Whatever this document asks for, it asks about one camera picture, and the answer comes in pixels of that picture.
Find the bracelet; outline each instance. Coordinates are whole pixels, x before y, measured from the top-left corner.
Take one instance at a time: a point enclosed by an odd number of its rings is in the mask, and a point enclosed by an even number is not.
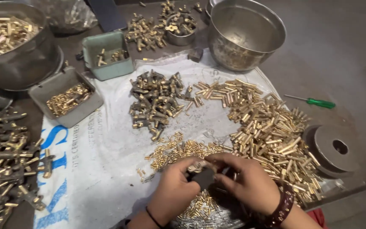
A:
[[[292,210],[294,196],[292,186],[280,182],[275,181],[278,187],[282,187],[283,191],[281,194],[281,200],[279,201],[279,205],[276,210],[272,213],[272,215],[268,216],[265,219],[265,226],[268,228],[277,227],[281,225],[281,223],[286,219]]]
[[[160,229],[164,229],[163,226],[160,226],[160,224],[155,220],[155,218],[151,215],[151,213],[148,210],[148,206],[145,207],[146,212],[148,213],[149,217],[155,222],[156,226],[158,226]]]

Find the black thread bracelet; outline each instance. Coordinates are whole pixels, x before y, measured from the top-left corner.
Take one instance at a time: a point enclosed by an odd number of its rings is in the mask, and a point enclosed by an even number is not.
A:
[[[164,229],[163,226],[160,226],[160,224],[155,220],[155,218],[152,216],[152,214],[148,210],[148,206],[145,207],[146,212],[148,213],[149,217],[155,222],[156,226],[158,226],[160,229]]]

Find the workbench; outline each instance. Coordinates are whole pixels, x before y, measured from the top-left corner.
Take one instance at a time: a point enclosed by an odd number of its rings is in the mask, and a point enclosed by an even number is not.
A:
[[[337,104],[336,108],[328,110],[288,99],[287,106],[290,109],[299,107],[314,118],[313,124],[346,127],[361,143],[361,149],[357,150],[360,152],[357,158],[360,170],[343,179],[344,190],[335,190],[317,206],[366,190],[366,1],[257,1],[277,13],[287,29],[285,44],[260,66],[279,94],[318,98]],[[176,1],[176,6],[192,6],[196,2],[204,8],[207,0]],[[119,11],[126,20],[130,20],[133,13],[156,18],[160,5],[148,3],[147,7],[140,7],[138,4],[126,4],[120,5]],[[198,21],[195,43],[184,47],[168,45],[156,52],[138,52],[135,45],[130,45],[131,57],[134,60],[157,59],[194,47],[206,48],[205,13],[200,16],[193,12],[193,15]],[[77,61],[74,55],[81,51],[83,38],[101,33],[96,26],[77,35],[57,37],[56,41],[64,51],[65,60],[83,72],[87,70],[84,63]],[[33,133],[31,141],[37,141],[41,133],[42,112],[25,92],[18,95],[13,107],[28,113],[28,117],[18,124],[28,126]],[[5,228],[33,228],[33,213],[28,204],[21,204]]]

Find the clear plastic bag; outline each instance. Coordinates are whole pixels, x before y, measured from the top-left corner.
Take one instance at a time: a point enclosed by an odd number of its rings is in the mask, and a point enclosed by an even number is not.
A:
[[[93,11],[84,0],[19,0],[42,10],[55,34],[74,34],[97,25]]]

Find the screwdriver shaft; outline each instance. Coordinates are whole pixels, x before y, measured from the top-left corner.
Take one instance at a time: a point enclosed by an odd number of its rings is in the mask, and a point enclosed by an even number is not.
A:
[[[307,101],[307,99],[304,99],[304,98],[300,98],[300,97],[296,97],[296,96],[291,96],[291,95],[285,95],[286,97],[289,97],[289,98],[293,98],[293,99],[298,99],[298,100],[302,100],[302,101]]]

